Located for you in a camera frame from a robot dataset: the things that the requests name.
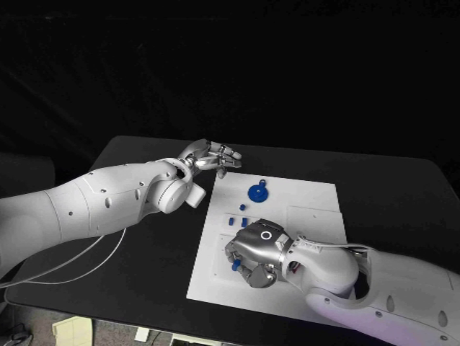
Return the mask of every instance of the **black curtain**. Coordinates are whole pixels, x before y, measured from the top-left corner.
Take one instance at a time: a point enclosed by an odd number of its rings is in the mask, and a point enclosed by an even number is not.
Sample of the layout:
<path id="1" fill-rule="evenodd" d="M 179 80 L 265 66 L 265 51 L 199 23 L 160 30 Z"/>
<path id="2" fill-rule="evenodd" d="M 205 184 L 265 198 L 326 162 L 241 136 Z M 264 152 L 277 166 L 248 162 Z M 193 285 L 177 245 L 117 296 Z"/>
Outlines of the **black curtain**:
<path id="1" fill-rule="evenodd" d="M 0 1 L 0 151 L 56 183 L 115 135 L 406 156 L 460 197 L 460 0 L 216 3 Z"/>

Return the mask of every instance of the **small blue piece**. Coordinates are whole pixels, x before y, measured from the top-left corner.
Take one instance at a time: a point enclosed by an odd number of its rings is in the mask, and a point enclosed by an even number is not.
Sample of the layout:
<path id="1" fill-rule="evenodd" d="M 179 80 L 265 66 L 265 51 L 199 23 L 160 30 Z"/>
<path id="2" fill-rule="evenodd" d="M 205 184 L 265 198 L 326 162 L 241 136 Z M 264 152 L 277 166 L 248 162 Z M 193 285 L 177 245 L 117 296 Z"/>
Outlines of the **small blue piece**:
<path id="1" fill-rule="evenodd" d="M 268 190 L 265 188 L 267 182 L 264 179 L 260 181 L 260 185 L 251 186 L 248 189 L 248 198 L 252 202 L 261 203 L 268 198 Z"/>
<path id="2" fill-rule="evenodd" d="M 238 266 L 241 265 L 241 260 L 239 259 L 236 259 L 236 260 L 234 260 L 234 264 L 232 264 L 232 271 L 238 271 Z"/>

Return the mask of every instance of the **robotic hand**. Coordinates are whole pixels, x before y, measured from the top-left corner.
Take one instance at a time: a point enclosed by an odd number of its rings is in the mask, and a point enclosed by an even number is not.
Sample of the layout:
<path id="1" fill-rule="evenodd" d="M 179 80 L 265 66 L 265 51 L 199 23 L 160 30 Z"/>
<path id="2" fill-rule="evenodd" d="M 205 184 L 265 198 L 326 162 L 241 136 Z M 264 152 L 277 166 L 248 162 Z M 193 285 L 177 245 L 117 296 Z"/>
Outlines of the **robotic hand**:
<path id="1" fill-rule="evenodd" d="M 239 230 L 225 248 L 232 269 L 252 288 L 278 275 L 304 294 L 310 309 L 401 346 L 460 345 L 460 275 L 412 257 L 359 244 L 327 244 L 264 219 Z M 258 263 L 254 270 L 242 265 Z M 352 297 L 359 272 L 369 291 Z"/>
<path id="2" fill-rule="evenodd" d="M 104 236 L 150 213 L 172 213 L 205 196 L 193 176 L 241 167 L 241 154 L 200 139 L 176 159 L 97 169 L 51 190 L 0 199 L 0 279 L 36 252 L 74 239 Z"/>

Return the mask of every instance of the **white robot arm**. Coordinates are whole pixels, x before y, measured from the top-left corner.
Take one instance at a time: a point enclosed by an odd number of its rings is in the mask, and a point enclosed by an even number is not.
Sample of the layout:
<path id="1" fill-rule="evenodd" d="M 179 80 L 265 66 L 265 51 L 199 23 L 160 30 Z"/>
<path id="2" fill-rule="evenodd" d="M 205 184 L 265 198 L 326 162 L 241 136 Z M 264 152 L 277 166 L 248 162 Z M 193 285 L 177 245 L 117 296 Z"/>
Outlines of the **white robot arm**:
<path id="1" fill-rule="evenodd" d="M 460 275 L 412 257 L 359 244 L 326 244 L 258 220 L 226 245 L 234 269 L 254 288 L 281 275 L 313 311 L 399 346 L 460 345 Z M 242 264 L 247 258 L 260 265 Z M 359 272 L 369 291 L 350 298 Z"/>
<path id="2" fill-rule="evenodd" d="M 104 236 L 156 212 L 192 207 L 205 196 L 200 170 L 241 166 L 241 154 L 200 139 L 176 159 L 97 169 L 51 190 L 0 199 L 0 279 L 36 252 L 74 239 Z"/>

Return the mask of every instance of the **silver robot hand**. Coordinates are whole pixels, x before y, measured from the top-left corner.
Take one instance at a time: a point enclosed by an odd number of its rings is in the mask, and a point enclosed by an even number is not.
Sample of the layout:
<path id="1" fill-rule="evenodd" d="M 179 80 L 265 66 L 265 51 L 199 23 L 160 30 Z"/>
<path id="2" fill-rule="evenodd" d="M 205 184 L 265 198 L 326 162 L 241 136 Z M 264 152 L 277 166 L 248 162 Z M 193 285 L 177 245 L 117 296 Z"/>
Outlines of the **silver robot hand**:
<path id="1" fill-rule="evenodd" d="M 179 160 L 192 169 L 193 176 L 200 171 L 216 169 L 219 179 L 226 175 L 226 167 L 241 168 L 241 154 L 224 144 L 206 139 L 195 141 L 179 155 Z"/>
<path id="2" fill-rule="evenodd" d="M 283 261 L 293 244 L 284 228 L 268 220 L 251 223 L 225 246 L 228 261 L 252 288 L 267 288 L 277 281 L 277 271 L 283 269 Z M 242 265 L 242 260 L 258 262 L 254 270 Z"/>

